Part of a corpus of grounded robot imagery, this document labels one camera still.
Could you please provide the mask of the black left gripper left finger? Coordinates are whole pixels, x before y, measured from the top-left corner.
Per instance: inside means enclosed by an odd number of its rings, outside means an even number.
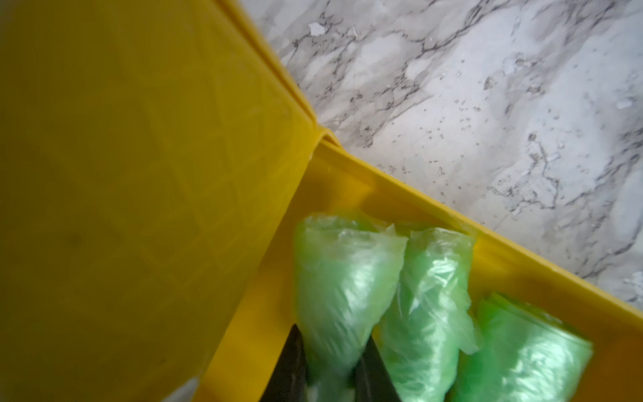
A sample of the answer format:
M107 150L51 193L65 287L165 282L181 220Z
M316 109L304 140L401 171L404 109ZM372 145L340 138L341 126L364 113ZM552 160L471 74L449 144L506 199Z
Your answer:
M299 328L293 325L260 402L304 402L306 377L304 343Z

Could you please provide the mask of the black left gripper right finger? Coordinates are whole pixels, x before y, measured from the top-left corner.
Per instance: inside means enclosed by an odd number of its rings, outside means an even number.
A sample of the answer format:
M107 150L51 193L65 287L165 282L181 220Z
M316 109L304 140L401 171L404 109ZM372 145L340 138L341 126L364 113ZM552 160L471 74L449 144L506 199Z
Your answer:
M356 402L400 402L373 338L353 372Z

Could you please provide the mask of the yellow plastic drawer unit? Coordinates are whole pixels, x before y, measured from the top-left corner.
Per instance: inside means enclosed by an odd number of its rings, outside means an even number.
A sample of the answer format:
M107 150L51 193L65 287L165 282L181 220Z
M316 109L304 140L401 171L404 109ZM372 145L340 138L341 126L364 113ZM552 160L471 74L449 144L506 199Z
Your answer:
M238 3L2 2L2 400L259 400L335 209L473 234L473 298L594 343L577 401L641 400L640 311L347 153Z

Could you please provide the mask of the green trash bag roll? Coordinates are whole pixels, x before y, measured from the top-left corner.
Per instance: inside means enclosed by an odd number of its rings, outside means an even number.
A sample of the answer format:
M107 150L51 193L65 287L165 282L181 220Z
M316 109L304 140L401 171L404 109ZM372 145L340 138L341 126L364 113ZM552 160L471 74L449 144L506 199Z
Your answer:
M570 401L594 354L591 341L529 303L481 300L480 350L462 360L451 401Z
M394 299L408 239L393 226L312 214L293 236L294 308L308 366L306 400L353 401L353 373Z
M444 400L460 355L479 350L468 292L475 243L439 227L409 233L399 284L377 337L400 400Z

